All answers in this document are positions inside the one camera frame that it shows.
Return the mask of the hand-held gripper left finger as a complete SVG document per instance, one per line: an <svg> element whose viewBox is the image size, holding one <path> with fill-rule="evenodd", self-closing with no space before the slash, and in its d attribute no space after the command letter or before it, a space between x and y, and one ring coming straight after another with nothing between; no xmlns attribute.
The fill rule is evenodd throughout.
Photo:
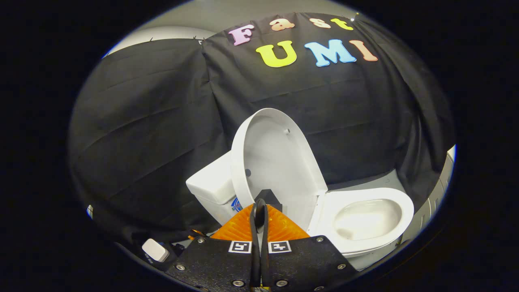
<svg viewBox="0 0 519 292"><path fill-rule="evenodd" d="M196 237L167 269L169 277L206 292L250 292L261 285L258 225L263 201L239 211L213 236Z"/></svg>

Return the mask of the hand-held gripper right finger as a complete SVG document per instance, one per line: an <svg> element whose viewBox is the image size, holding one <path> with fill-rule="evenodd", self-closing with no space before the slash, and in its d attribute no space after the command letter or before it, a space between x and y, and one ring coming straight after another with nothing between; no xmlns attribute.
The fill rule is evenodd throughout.
<svg viewBox="0 0 519 292"><path fill-rule="evenodd" d="M262 202L262 286L271 292L330 292L357 270L324 235L309 236Z"/></svg>

